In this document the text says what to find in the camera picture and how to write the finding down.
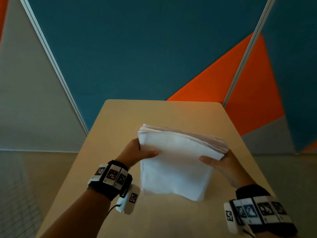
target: black wristband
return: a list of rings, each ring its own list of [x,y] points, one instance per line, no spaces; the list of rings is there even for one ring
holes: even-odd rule
[[[109,200],[113,200],[118,194],[120,194],[120,191],[118,188],[115,188],[114,186],[112,185],[109,185],[109,184],[105,184],[103,181],[104,179],[106,178],[106,175],[108,174],[108,171],[110,170],[111,168],[111,165],[116,165],[126,171],[128,171],[128,168],[122,164],[121,162],[119,161],[116,161],[116,160],[111,160],[109,163],[108,163],[108,166],[107,168],[105,169],[105,171],[103,172],[102,176],[100,177],[100,179],[98,181],[91,181],[89,184],[88,184],[88,189],[89,188],[92,188],[94,189],[95,191],[105,195]]]
[[[271,196],[271,194],[259,185],[247,185],[236,190],[238,200],[257,197]],[[280,237],[291,237],[297,234],[297,229],[293,223],[271,223],[262,225],[249,225],[254,234],[269,231]]]

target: person's left hand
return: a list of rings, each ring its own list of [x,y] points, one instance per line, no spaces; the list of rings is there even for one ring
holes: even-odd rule
[[[139,139],[133,139],[126,145],[121,154],[116,158],[117,161],[124,164],[128,169],[130,169],[137,162],[153,158],[159,154],[158,151],[141,151]]]

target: tabletop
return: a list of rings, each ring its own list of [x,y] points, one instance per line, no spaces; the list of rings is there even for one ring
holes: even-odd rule
[[[99,165],[115,159],[137,137],[144,123],[224,139],[252,178],[273,194],[220,103],[107,100],[37,237],[86,190]],[[129,173],[133,176],[132,183],[140,185],[140,164],[133,166]],[[195,202],[175,194],[144,196],[141,193],[133,213],[125,215],[113,210],[98,237],[237,237],[229,232],[224,213],[224,203],[235,197],[235,189],[215,170],[203,201]]]

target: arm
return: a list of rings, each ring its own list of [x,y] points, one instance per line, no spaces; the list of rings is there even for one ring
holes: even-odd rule
[[[116,158],[128,168],[140,160],[158,155],[157,151],[140,150],[139,139],[133,139]],[[109,211],[111,201],[93,189],[86,190],[41,236],[41,238],[95,238]]]
[[[231,150],[229,150],[221,160],[215,160],[207,156],[200,156],[199,160],[214,167],[215,169],[218,169],[227,178],[231,186],[236,189],[256,184]],[[279,236],[276,236],[268,231],[256,233],[255,235],[256,238],[279,238]]]

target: black cable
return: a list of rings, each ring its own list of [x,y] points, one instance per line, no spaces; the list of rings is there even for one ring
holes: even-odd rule
[[[244,233],[246,233],[246,234],[252,236],[253,238],[255,238],[250,232],[246,231],[245,229],[243,229],[242,231],[243,231]]]
[[[113,206],[113,207],[108,211],[108,214],[106,215],[106,218],[107,218],[107,216],[109,215],[110,211],[112,211],[113,208],[115,208],[115,207],[120,207],[120,206],[121,206],[121,205],[115,205],[115,206]]]

